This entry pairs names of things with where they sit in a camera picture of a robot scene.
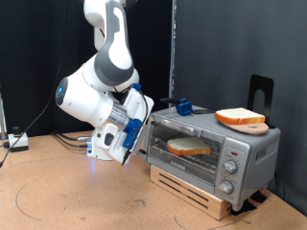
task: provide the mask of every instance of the toast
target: toast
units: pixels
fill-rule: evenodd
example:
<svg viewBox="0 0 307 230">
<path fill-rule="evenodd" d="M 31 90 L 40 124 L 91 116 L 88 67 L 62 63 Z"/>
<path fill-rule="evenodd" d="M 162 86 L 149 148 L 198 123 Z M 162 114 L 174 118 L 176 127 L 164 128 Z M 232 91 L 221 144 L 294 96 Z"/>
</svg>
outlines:
<svg viewBox="0 0 307 230">
<path fill-rule="evenodd" d="M 215 112 L 215 118 L 230 125 L 245 125 L 253 123 L 264 123 L 264 115 L 249 111 L 244 108 L 223 109 Z"/>
<path fill-rule="evenodd" d="M 199 137 L 177 138 L 167 142 L 167 150 L 174 155 L 209 154 L 208 147 Z"/>
</svg>

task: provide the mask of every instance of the logo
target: logo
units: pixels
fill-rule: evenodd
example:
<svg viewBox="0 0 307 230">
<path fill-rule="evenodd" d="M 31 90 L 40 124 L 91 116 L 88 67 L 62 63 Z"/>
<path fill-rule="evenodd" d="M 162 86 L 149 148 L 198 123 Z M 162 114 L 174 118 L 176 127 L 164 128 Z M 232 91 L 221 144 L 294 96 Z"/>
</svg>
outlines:
<svg viewBox="0 0 307 230">
<path fill-rule="evenodd" d="M 176 163 L 174 161 L 171 161 L 171 165 L 181 169 L 181 170 L 185 170 L 185 167 L 184 166 L 181 166 L 179 163 Z"/>
<path fill-rule="evenodd" d="M 256 154 L 256 161 L 261 159 L 265 155 L 267 155 L 267 147 L 264 147 L 263 149 L 261 149 L 260 151 L 257 152 L 257 154 Z"/>
</svg>

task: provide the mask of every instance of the wooden crate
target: wooden crate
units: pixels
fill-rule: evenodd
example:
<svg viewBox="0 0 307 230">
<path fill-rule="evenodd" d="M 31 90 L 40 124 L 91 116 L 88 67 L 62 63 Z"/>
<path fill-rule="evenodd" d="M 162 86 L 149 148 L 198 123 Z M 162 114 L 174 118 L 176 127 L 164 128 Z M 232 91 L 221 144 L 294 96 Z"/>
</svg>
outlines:
<svg viewBox="0 0 307 230">
<path fill-rule="evenodd" d="M 221 200 L 153 165 L 151 167 L 151 181 L 216 220 L 223 219 L 230 212 L 231 203 Z"/>
</svg>

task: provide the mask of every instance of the control panel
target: control panel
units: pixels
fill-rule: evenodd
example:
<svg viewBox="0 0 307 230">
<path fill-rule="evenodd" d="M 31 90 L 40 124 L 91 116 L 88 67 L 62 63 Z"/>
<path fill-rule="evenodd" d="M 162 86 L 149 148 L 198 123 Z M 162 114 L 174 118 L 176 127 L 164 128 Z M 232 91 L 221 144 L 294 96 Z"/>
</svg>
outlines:
<svg viewBox="0 0 307 230">
<path fill-rule="evenodd" d="M 233 147 L 225 147 L 222 157 L 216 178 L 215 195 L 231 203 L 236 203 L 240 182 L 242 182 L 246 153 Z"/>
</svg>

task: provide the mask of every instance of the bread on top of toaster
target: bread on top of toaster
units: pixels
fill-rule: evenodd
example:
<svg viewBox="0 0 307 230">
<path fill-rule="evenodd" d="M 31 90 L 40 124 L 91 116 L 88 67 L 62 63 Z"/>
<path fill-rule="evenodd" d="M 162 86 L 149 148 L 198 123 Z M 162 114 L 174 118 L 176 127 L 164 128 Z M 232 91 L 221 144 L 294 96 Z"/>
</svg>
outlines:
<svg viewBox="0 0 307 230">
<path fill-rule="evenodd" d="M 252 123 L 264 123 L 266 117 L 244 108 L 223 109 L 215 112 L 215 118 L 230 125 L 245 125 Z"/>
</svg>

